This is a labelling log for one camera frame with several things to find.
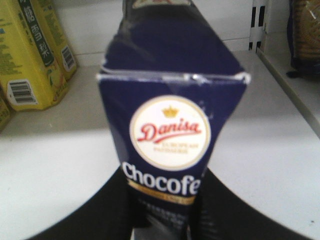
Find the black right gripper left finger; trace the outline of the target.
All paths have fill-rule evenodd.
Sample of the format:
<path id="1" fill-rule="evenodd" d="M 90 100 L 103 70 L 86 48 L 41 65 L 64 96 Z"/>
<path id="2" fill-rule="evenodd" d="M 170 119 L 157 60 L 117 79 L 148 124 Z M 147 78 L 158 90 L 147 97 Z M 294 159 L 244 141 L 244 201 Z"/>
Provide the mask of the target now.
<path id="1" fill-rule="evenodd" d="M 80 208 L 30 240 L 129 240 L 132 237 L 127 180 L 118 168 Z"/>

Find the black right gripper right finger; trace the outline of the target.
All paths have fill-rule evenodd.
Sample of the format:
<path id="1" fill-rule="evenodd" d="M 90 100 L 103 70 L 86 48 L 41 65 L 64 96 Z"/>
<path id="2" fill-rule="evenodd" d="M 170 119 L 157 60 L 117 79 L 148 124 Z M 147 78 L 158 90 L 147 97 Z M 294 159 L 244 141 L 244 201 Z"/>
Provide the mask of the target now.
<path id="1" fill-rule="evenodd" d="M 305 240 L 260 213 L 207 170 L 192 209 L 194 240 Z"/>

